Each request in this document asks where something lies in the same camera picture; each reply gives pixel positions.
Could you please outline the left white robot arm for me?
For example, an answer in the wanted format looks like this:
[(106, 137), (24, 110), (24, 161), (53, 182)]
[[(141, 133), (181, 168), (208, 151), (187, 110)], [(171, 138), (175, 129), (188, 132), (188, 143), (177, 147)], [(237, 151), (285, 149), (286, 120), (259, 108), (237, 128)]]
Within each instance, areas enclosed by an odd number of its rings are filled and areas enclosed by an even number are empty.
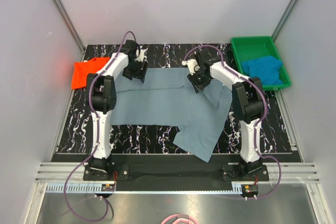
[(112, 54), (110, 60), (96, 73), (87, 76), (87, 99), (93, 123), (92, 152), (85, 162), (85, 175), (96, 175), (103, 180), (117, 175), (113, 169), (110, 147), (110, 119), (116, 107), (115, 80), (125, 78), (145, 81), (148, 68), (146, 56), (134, 40), (126, 40)]

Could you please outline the grey-blue t shirt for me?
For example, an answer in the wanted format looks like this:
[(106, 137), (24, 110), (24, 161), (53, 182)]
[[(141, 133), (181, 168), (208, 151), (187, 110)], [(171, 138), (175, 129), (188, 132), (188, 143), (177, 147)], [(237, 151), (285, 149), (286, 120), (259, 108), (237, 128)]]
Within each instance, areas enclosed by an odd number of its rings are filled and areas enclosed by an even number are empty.
[(162, 125), (179, 129), (173, 143), (209, 162), (224, 129), (232, 92), (212, 80), (196, 93), (185, 68), (151, 68), (145, 81), (118, 76), (110, 125)]

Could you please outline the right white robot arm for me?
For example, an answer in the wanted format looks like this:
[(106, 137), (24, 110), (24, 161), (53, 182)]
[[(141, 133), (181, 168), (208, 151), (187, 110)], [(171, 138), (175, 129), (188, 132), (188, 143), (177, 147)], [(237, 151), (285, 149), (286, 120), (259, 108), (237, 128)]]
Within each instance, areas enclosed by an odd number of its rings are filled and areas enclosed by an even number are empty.
[(205, 50), (196, 52), (193, 59), (184, 58), (182, 66), (188, 68), (190, 73), (187, 78), (197, 93), (204, 90), (214, 79), (232, 92), (232, 108), (235, 117), (240, 121), (242, 145), (239, 163), (226, 174), (230, 178), (254, 179), (263, 165), (260, 128), (267, 114), (261, 80), (239, 73), (223, 58), (212, 58)]

